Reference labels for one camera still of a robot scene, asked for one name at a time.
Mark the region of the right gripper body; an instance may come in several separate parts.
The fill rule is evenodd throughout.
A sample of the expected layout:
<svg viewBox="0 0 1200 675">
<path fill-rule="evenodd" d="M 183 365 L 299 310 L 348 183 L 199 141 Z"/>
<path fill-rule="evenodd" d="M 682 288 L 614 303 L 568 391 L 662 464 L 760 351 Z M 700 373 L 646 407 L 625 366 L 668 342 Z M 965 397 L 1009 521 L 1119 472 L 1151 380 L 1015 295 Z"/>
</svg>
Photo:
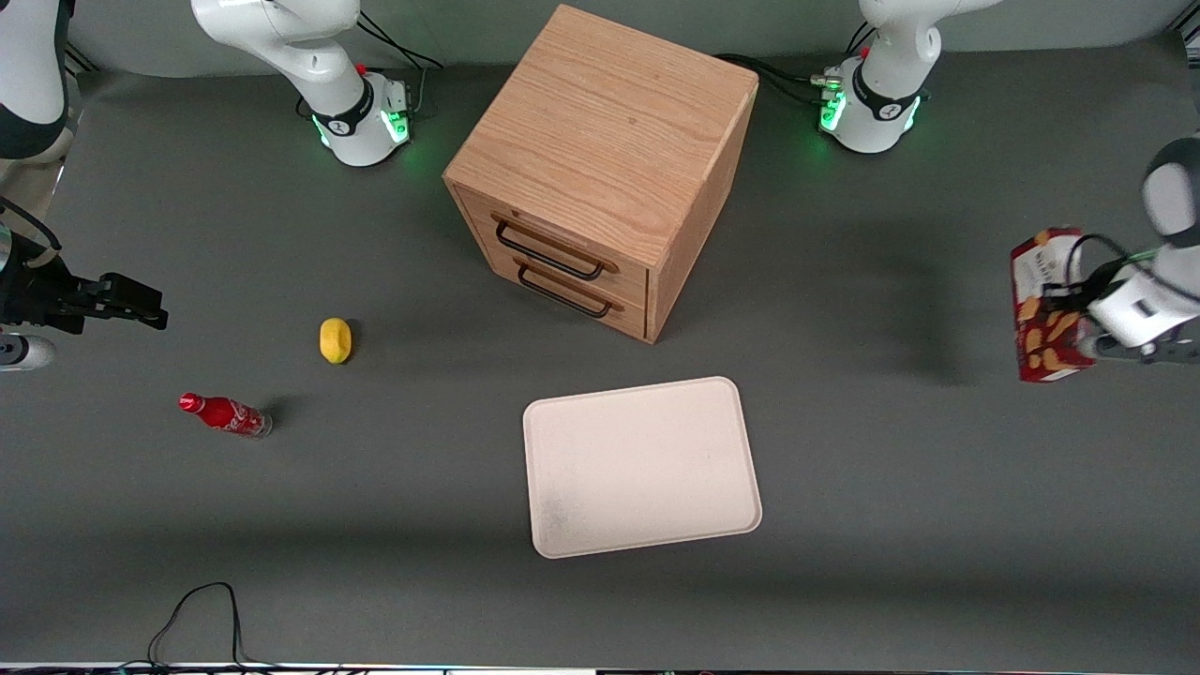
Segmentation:
<svg viewBox="0 0 1200 675">
<path fill-rule="evenodd" d="M 47 255 L 44 264 L 34 265 L 43 253 L 31 258 L 19 251 L 7 253 L 1 273 L 1 324 L 50 325 L 79 335 L 85 321 L 98 319 L 102 312 L 83 292 L 84 281 L 68 273 L 61 256 L 56 251 Z"/>
</svg>

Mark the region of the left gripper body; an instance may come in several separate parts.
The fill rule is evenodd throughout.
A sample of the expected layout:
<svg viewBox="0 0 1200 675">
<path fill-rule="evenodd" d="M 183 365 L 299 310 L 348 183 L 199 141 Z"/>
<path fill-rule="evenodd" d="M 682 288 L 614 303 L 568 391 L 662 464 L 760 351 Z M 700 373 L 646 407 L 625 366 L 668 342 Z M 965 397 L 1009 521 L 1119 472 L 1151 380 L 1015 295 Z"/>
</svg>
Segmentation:
<svg viewBox="0 0 1200 675">
<path fill-rule="evenodd" d="M 1123 265 L 1088 303 L 1088 318 L 1127 350 L 1139 350 L 1196 319 L 1196 277 L 1166 277 Z"/>
</svg>

